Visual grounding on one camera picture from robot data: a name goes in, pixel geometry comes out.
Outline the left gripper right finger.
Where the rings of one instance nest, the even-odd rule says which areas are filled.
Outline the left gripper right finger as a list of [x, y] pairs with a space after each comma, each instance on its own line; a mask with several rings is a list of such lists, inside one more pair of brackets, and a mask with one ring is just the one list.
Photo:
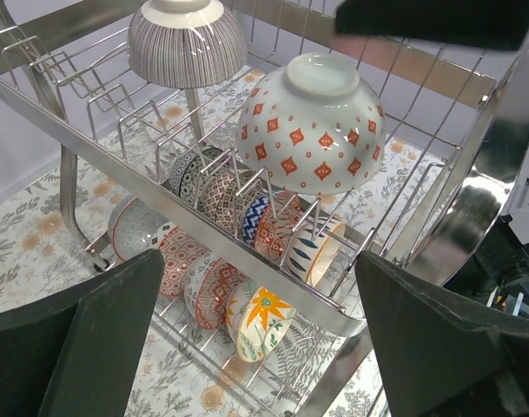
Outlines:
[[393, 416], [529, 416], [529, 320], [369, 251], [355, 274]]

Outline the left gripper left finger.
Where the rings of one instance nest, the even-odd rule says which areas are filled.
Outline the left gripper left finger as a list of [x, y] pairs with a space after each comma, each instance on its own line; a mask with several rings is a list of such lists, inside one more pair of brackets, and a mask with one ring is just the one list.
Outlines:
[[0, 416], [122, 416], [164, 270], [156, 249], [0, 313]]

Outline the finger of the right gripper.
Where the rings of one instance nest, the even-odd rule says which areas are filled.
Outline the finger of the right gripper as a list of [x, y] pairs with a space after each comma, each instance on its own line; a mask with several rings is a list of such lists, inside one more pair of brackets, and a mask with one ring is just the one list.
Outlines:
[[485, 50], [517, 51], [529, 31], [529, 0], [349, 0], [338, 35], [398, 36]]

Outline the red diamond patterned bowl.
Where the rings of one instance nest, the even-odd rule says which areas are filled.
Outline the red diamond patterned bowl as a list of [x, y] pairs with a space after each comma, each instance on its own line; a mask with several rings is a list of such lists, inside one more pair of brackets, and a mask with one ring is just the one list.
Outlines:
[[229, 296], [247, 279], [235, 266], [213, 252], [206, 252], [189, 267], [183, 298], [189, 313], [204, 329], [216, 329], [225, 321]]

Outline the orange flower patterned bowl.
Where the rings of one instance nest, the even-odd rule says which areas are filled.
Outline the orange flower patterned bowl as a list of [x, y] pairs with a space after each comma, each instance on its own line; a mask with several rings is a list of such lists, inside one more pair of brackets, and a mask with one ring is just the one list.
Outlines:
[[248, 363], [261, 361], [276, 349], [297, 315], [295, 308], [251, 279], [229, 296], [226, 307], [229, 336]]

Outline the green patterned bowl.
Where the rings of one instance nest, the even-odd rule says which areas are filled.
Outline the green patterned bowl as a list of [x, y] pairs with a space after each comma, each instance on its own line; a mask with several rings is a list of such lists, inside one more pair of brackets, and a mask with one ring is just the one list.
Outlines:
[[248, 94], [235, 147], [273, 185], [305, 195], [350, 191], [373, 178], [385, 148], [379, 97], [346, 56], [306, 53]]

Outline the blue patterned bowl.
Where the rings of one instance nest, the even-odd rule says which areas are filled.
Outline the blue patterned bowl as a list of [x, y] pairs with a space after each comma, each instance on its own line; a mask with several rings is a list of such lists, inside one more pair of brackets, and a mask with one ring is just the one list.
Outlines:
[[198, 172], [222, 152], [222, 149], [210, 146], [202, 150], [203, 158], [200, 158], [196, 150], [180, 156], [172, 165], [167, 182], [168, 190], [185, 202], [192, 203], [195, 197], [195, 179], [198, 177]]

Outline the orange red patterned bowl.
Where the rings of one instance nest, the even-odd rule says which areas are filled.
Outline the orange red patterned bowl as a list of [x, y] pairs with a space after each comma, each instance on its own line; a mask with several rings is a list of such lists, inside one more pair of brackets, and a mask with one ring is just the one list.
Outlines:
[[279, 261], [300, 218], [301, 203], [296, 193], [275, 191], [273, 201], [259, 195], [245, 211], [241, 238], [259, 254]]

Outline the brown patterned bowl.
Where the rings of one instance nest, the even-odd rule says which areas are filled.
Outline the brown patterned bowl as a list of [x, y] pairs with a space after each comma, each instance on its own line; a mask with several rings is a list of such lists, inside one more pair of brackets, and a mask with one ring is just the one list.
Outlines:
[[[229, 169], [220, 169], [202, 189], [202, 197], [198, 202], [198, 209], [229, 233], [234, 233], [233, 208], [234, 198], [238, 191], [235, 173]], [[247, 208], [262, 194], [262, 180], [253, 181], [236, 200], [237, 229], [241, 229], [241, 222]]]

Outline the purple striped bowl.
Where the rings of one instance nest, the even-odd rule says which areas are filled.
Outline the purple striped bowl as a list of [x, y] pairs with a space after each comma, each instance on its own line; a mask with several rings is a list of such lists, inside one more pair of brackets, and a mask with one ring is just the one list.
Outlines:
[[220, 1], [147, 1], [130, 21], [127, 54], [140, 78], [196, 89], [234, 76], [248, 50], [239, 22]]

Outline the cream bowl orange rim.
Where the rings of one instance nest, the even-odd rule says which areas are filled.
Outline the cream bowl orange rim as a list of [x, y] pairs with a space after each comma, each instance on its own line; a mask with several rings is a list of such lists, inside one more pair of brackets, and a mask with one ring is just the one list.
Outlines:
[[345, 230], [346, 224], [333, 218], [313, 240], [313, 224], [303, 223], [294, 232], [289, 243], [284, 262], [287, 271], [312, 287], [316, 287], [341, 246], [341, 242], [329, 233], [343, 238]]

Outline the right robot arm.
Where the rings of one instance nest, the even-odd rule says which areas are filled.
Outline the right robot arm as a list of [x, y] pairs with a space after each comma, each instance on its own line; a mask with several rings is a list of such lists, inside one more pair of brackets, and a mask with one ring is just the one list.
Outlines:
[[439, 217], [427, 235], [401, 232], [392, 257], [412, 275], [476, 299], [525, 280], [529, 243], [502, 212], [529, 148], [529, 1], [345, 1], [334, 29], [515, 54], [479, 108], [439, 198], [426, 198]]

